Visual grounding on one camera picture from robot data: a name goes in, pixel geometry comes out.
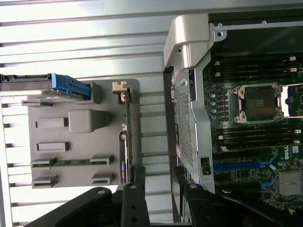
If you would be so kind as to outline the green RAM stick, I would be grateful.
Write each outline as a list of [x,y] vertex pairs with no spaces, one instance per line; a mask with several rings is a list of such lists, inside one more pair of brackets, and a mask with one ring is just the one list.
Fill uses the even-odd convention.
[[90,166],[90,165],[107,165],[108,160],[90,160],[90,159],[74,159],[74,160],[35,160],[31,163],[32,167],[64,167],[64,166]]

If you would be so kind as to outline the open PC case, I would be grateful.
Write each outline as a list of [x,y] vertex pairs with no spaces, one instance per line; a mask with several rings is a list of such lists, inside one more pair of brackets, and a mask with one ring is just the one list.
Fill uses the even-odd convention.
[[180,204],[175,167],[184,168],[190,183],[211,193],[218,189],[204,68],[215,58],[293,53],[303,53],[303,9],[189,14],[172,21],[164,46],[163,76],[172,195],[182,223],[192,227],[188,206]]

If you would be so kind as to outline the metal socket cover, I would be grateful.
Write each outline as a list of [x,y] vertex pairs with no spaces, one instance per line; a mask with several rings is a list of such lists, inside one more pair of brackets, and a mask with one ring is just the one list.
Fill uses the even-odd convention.
[[283,87],[282,111],[286,118],[303,118],[303,83]]

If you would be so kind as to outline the hard disk in blue carrier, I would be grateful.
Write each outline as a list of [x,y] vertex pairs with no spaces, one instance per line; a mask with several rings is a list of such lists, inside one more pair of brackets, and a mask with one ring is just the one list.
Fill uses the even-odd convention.
[[90,85],[55,73],[40,75],[0,74],[0,92],[34,91],[35,95],[89,100]]

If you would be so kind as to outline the grey parts rack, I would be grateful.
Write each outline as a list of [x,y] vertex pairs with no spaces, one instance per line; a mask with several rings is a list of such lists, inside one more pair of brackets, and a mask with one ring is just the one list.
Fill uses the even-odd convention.
[[[92,80],[89,100],[43,95],[22,101],[28,108],[32,187],[103,186],[121,183],[119,134],[125,106],[112,82],[126,81],[131,95],[133,166],[142,163],[139,82]],[[35,160],[108,160],[107,165],[32,167]]]

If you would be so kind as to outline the green motherboard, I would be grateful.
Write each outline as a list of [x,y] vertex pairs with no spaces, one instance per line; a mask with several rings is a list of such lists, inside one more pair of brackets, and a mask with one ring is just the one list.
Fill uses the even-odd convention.
[[213,166],[259,162],[265,168],[214,172],[215,187],[228,187],[281,210],[303,211],[303,195],[282,196],[278,173],[303,172],[303,118],[240,124],[238,97],[246,84],[303,83],[303,53],[215,58],[203,70],[205,108],[212,135]]

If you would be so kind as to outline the blue expansion slot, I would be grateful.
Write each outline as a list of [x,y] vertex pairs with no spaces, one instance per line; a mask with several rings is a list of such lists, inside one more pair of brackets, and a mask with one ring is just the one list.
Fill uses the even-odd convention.
[[227,163],[227,164],[217,164],[213,166],[215,172],[229,171],[229,170],[241,170],[241,169],[253,169],[253,168],[265,168],[268,164],[260,164],[259,162],[249,162],[249,163]]

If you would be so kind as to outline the CPU socket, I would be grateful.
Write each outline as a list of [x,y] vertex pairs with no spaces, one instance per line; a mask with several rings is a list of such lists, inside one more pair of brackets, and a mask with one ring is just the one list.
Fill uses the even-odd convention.
[[239,110],[234,121],[240,124],[263,124],[283,119],[282,91],[283,86],[275,82],[233,88],[232,92],[238,97]]

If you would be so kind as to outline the silver chipset heatsink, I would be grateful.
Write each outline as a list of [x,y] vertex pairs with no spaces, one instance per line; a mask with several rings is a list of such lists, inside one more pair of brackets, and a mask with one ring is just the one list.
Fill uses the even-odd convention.
[[278,188],[282,196],[303,195],[303,172],[283,171],[278,173]]

